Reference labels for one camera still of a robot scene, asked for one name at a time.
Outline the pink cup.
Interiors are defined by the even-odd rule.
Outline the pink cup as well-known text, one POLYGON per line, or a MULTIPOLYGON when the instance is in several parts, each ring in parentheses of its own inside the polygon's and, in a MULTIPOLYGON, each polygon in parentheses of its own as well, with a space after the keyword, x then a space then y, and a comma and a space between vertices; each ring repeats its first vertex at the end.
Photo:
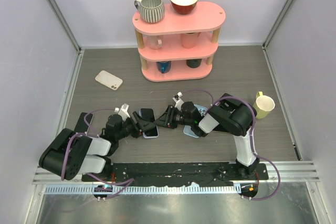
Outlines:
POLYGON ((198 40, 200 33, 184 33, 181 34, 181 45, 183 48, 191 49, 193 48, 198 40))

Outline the yellow mug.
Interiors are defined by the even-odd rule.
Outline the yellow mug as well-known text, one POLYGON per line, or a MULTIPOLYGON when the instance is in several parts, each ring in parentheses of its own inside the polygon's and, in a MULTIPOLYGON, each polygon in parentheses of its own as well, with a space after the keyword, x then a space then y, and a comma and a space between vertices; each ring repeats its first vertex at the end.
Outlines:
POLYGON ((271 97, 264 95, 262 91, 259 91, 256 94, 253 108, 257 112, 256 119, 260 120, 265 118, 275 108, 275 102, 271 97))

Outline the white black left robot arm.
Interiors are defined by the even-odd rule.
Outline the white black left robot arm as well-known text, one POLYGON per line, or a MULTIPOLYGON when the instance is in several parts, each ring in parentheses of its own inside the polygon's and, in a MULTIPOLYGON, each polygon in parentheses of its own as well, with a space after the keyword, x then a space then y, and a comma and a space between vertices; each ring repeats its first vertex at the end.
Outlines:
POLYGON ((112 174, 108 157, 118 149, 119 141, 128 136, 138 138, 154 128, 153 122, 145 120, 137 112, 133 112, 133 117, 109 116, 106 126, 97 136, 64 128, 42 153, 39 167, 62 180, 90 173, 105 182, 112 174))

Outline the blue mug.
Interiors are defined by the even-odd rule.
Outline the blue mug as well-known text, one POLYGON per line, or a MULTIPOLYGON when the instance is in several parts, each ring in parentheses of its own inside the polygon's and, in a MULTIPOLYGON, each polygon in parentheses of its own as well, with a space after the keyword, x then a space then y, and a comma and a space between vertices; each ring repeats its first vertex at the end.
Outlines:
POLYGON ((171 70, 171 61, 159 61, 156 66, 160 73, 165 74, 171 70))

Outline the grey striped mug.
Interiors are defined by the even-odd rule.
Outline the grey striped mug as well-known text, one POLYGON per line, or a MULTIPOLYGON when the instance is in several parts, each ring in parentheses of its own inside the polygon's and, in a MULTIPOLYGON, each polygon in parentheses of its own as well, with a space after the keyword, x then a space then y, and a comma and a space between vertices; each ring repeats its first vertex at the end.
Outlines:
POLYGON ((141 19, 147 23, 155 24, 164 18, 165 7, 162 0, 135 0, 134 6, 141 19))

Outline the black cup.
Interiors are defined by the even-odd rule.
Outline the black cup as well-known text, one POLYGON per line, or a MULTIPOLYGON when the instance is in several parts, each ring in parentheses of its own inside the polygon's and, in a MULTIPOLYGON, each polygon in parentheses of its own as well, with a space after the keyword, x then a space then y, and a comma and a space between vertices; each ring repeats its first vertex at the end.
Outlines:
POLYGON ((201 65, 202 59, 189 59, 186 64, 190 68, 198 68, 201 65))

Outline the red white bowl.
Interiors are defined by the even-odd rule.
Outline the red white bowl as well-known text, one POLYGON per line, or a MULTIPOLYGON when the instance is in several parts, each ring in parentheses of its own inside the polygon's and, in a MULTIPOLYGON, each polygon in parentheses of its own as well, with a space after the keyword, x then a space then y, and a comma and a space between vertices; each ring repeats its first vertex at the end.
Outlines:
POLYGON ((190 14, 195 8, 198 0, 170 0, 173 9, 182 15, 190 14))

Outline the aluminium front rail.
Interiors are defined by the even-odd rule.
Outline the aluminium front rail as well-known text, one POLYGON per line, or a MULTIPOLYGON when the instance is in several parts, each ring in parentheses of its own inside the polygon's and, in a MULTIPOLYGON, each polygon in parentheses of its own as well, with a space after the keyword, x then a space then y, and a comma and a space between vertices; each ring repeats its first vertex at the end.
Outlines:
MULTIPOLYGON (((140 186, 218 185, 228 182, 246 182, 234 162, 182 162, 182 163, 113 163, 107 181, 123 182, 134 178, 140 186)), ((312 161, 260 162, 256 174, 249 181, 317 182, 319 176, 312 161)))

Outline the light blue phone case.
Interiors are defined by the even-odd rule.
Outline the light blue phone case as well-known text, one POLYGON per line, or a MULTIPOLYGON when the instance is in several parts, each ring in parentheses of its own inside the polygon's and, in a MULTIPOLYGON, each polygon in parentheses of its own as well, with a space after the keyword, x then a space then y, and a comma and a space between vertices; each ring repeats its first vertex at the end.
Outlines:
MULTIPOLYGON (((197 105, 197 104, 195 104, 194 106, 198 109, 201 116, 205 116, 205 112, 207 111, 206 107, 200 106, 200 105, 197 105)), ((183 133, 185 135, 188 135, 188 136, 191 136, 191 137, 194 137, 194 138, 198 138, 198 136, 192 131, 191 126, 185 125, 183 133)))

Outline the beige phone case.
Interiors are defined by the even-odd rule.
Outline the beige phone case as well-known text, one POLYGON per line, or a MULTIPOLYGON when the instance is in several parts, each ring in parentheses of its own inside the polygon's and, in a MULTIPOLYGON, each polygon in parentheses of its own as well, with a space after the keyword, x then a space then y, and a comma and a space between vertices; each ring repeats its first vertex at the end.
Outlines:
POLYGON ((95 80, 105 87, 110 88, 111 90, 118 90, 119 87, 123 84, 122 79, 105 70, 100 71, 95 77, 95 80))

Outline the lavender phone case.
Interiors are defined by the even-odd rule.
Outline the lavender phone case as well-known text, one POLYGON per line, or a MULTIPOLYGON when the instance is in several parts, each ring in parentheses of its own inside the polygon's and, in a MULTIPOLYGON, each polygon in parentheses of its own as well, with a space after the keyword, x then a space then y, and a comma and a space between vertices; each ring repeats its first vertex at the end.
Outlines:
MULTIPOLYGON (((139 110, 139 115, 148 122, 154 122, 155 121, 155 115, 153 109, 149 108, 141 108, 139 110)), ((143 137, 144 138, 157 138, 159 136, 158 127, 148 130, 144 132, 143 137)))

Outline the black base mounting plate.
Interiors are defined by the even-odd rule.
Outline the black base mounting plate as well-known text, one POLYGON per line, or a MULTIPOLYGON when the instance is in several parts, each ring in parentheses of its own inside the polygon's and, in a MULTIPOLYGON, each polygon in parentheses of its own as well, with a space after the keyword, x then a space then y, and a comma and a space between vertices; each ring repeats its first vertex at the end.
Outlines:
POLYGON ((132 186, 182 187, 196 183, 201 187, 230 186, 235 180, 267 180, 266 165, 260 163, 250 175, 243 167, 230 162, 202 163, 114 163, 102 175, 102 180, 120 183, 134 179, 132 186))

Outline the pink three-tier shelf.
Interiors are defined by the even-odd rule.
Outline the pink three-tier shelf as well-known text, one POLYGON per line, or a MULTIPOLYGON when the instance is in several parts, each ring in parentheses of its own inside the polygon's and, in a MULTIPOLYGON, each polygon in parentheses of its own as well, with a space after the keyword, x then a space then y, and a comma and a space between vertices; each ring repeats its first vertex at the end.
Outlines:
POLYGON ((221 26, 225 19, 225 11, 212 2, 198 2, 187 15, 178 14, 171 4, 166 4, 165 16, 156 24, 146 23, 141 19, 140 13, 135 12, 132 21, 144 77, 153 82, 207 77, 212 70, 221 26), (182 47, 181 34, 184 33, 200 33, 193 48, 182 47), (162 36, 162 48, 151 49, 147 36, 162 36), (189 59, 202 59, 201 65, 190 68, 186 64, 189 59), (159 61, 171 61, 171 70, 165 74, 160 73, 156 66, 159 61))

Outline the black gold smartphone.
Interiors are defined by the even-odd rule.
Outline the black gold smartphone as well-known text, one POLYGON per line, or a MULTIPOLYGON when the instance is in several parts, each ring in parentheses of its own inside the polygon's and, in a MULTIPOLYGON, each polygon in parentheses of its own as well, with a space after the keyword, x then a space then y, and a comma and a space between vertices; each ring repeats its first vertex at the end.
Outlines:
POLYGON ((229 134, 229 132, 225 128, 221 127, 220 125, 218 125, 217 127, 215 127, 212 131, 213 132, 217 132, 217 133, 229 134))

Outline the pale pink mug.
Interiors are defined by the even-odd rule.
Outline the pale pink mug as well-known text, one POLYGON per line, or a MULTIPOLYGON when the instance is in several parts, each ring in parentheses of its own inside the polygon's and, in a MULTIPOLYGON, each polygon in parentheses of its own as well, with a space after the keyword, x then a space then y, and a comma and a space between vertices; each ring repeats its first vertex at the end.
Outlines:
POLYGON ((148 45, 153 50, 159 50, 162 48, 162 36, 147 36, 148 45))

